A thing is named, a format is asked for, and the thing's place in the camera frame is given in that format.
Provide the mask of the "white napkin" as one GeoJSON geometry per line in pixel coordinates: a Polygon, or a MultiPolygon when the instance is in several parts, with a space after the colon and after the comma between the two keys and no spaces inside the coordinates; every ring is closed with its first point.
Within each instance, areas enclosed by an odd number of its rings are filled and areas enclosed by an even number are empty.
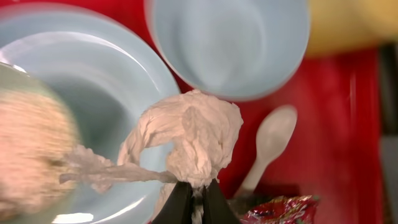
{"type": "Polygon", "coordinates": [[[60,175],[60,183],[86,182],[99,193],[118,182],[163,183],[154,208],[158,215],[175,184],[188,182],[194,195],[217,178],[231,162],[243,125],[234,103],[192,90],[160,100],[142,113],[136,126],[122,142],[117,163],[78,145],[65,158],[75,168],[60,175]],[[167,143],[174,147],[165,160],[166,170],[155,172],[140,166],[143,150],[167,143]]]}

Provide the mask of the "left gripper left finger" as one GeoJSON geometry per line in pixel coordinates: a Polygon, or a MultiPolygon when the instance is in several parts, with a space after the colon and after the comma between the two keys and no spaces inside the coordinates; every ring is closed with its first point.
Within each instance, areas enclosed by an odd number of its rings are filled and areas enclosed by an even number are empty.
{"type": "Polygon", "coordinates": [[[188,182],[177,182],[152,224],[192,224],[193,190],[188,182]]]}

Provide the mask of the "red snack wrapper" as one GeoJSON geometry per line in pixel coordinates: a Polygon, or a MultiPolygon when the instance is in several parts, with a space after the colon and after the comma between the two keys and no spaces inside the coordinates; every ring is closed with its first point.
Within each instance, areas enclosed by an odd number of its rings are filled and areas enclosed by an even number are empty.
{"type": "Polygon", "coordinates": [[[277,197],[250,209],[242,224],[314,224],[317,196],[277,197]]]}

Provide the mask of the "yellow plastic cup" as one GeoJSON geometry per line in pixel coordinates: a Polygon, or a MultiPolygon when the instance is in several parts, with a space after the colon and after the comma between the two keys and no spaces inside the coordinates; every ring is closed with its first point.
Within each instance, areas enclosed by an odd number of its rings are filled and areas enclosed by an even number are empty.
{"type": "Polygon", "coordinates": [[[397,0],[309,0],[306,58],[397,40],[397,0]]]}

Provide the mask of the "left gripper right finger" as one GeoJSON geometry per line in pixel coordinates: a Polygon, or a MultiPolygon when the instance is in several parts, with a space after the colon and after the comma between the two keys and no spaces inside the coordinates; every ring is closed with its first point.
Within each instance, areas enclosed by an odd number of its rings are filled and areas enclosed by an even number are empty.
{"type": "Polygon", "coordinates": [[[203,189],[202,224],[241,224],[230,209],[216,179],[203,189]]]}

